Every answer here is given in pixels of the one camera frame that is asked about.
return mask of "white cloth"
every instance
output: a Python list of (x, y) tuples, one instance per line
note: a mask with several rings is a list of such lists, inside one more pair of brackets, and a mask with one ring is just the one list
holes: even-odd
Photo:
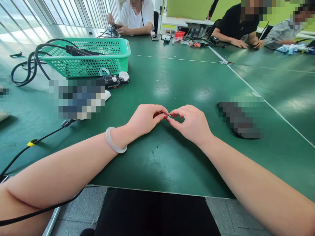
[(140, 28), (146, 25), (146, 23), (152, 23), (152, 30), (154, 30), (154, 18), (153, 18), (153, 2), (152, 0), (143, 0), (142, 2), (142, 17), (141, 13), (136, 15), (131, 7), (130, 0), (127, 0), (123, 5), (120, 13), (119, 21), (130, 29)]

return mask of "cable plug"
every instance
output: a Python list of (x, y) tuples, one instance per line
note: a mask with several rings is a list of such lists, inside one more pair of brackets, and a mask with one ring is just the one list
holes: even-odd
[(74, 121), (76, 121), (77, 119), (70, 119), (69, 121), (64, 121), (61, 126), (62, 127), (68, 127), (69, 125), (71, 125)]

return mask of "gray shirt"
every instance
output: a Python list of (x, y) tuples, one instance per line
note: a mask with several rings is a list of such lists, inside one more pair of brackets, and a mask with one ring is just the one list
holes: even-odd
[(286, 19), (285, 21), (276, 24), (264, 39), (265, 44), (280, 40), (294, 40), (302, 29), (291, 29), (289, 23), (290, 19)]

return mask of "white line on table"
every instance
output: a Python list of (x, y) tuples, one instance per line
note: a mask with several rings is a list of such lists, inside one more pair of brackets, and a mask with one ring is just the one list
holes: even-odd
[(181, 61), (194, 61), (194, 62), (206, 62), (206, 63), (217, 63), (217, 64), (220, 64), (219, 62), (196, 61), (196, 60), (169, 58), (169, 57), (154, 57), (154, 56), (144, 56), (144, 57), (153, 57), (153, 58), (161, 58), (161, 59), (172, 59), (172, 60), (181, 60)]
[[(221, 60), (226, 61), (220, 54), (218, 54), (213, 48), (211, 48), (210, 46), (208, 46), (208, 48), (210, 48)], [(262, 97), (253, 87), (251, 87), (249, 85), (249, 83), (247, 83), (238, 73), (236, 73), (235, 70), (233, 70), (230, 65), (227, 65), (227, 67), (229, 67), (245, 84), (247, 84), (259, 97)], [(315, 145), (312, 144), (306, 137), (304, 137), (304, 135), (302, 135), (290, 122), (288, 122), (273, 106), (270, 105), (269, 102), (267, 102), (264, 99), (265, 103), (267, 103), (282, 119), (284, 119), (285, 122), (288, 123), (288, 125), (290, 125), (299, 135), (302, 136), (302, 138), (304, 138), (310, 145), (312, 145), (312, 147), (315, 148)]]

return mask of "small metal part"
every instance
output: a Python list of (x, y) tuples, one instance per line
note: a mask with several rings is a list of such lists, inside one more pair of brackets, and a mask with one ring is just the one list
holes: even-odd
[(20, 53), (12, 54), (12, 55), (10, 55), (10, 57), (20, 57), (22, 55), (23, 55), (23, 53), (20, 51)]

